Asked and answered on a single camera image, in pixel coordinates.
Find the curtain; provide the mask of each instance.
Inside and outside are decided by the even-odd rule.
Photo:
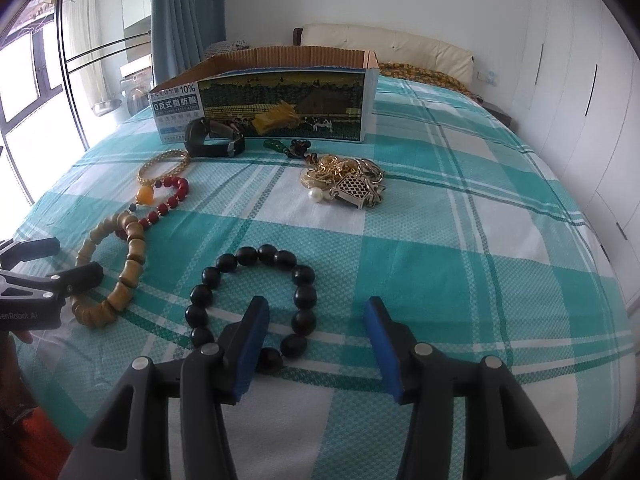
[[[207,46],[225,39],[225,0],[151,0],[156,84],[198,64]]]
[[[101,45],[95,0],[64,0],[62,20],[67,59]],[[70,68],[84,65],[99,57],[100,50],[85,54],[74,60]],[[74,72],[71,78],[75,82],[72,88],[74,94],[80,85],[90,107],[108,99],[100,62],[81,68]]]

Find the orange bead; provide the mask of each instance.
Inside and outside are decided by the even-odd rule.
[[[154,189],[150,186],[142,186],[136,193],[136,201],[142,205],[152,205],[154,202]]]

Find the nightstand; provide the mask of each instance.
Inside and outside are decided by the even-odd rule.
[[[492,116],[498,119],[502,124],[504,124],[507,128],[511,126],[511,117],[500,110],[500,108],[498,108],[496,105],[492,105],[491,103],[484,101],[482,102],[481,106]]]

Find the teal and white checkered fabric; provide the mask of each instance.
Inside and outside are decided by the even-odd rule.
[[[133,358],[190,350],[184,309],[203,267],[263,243],[316,270],[318,330],[302,359],[280,377],[257,376],[225,409],[241,479],[395,477],[411,407],[382,391],[362,322],[369,296],[451,356],[503,359],[576,474],[615,439],[636,394],[632,337],[575,202],[528,146],[460,94],[381,77],[374,111],[363,144],[314,142],[313,150],[375,160],[387,172],[381,205],[313,203],[299,184],[301,161],[249,140],[238,158],[188,167],[191,193],[148,232],[142,284],[116,323],[90,330],[67,305],[60,329],[20,345],[37,399],[72,442]],[[89,150],[18,231],[56,236],[63,251],[21,270],[71,266],[88,231],[132,200],[140,165],[167,148],[146,110]],[[115,237],[100,245],[106,276],[94,299],[113,287],[125,254]],[[293,290],[264,266],[225,275],[212,328],[238,320],[261,294],[271,305],[266,344],[277,346],[290,333]],[[455,419],[452,479],[464,453],[462,402]]]

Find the box flap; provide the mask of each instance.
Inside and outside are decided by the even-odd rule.
[[[193,83],[232,70],[318,66],[378,68],[378,60],[372,50],[347,50],[327,46],[262,46],[210,57],[180,75],[159,84],[152,92]]]

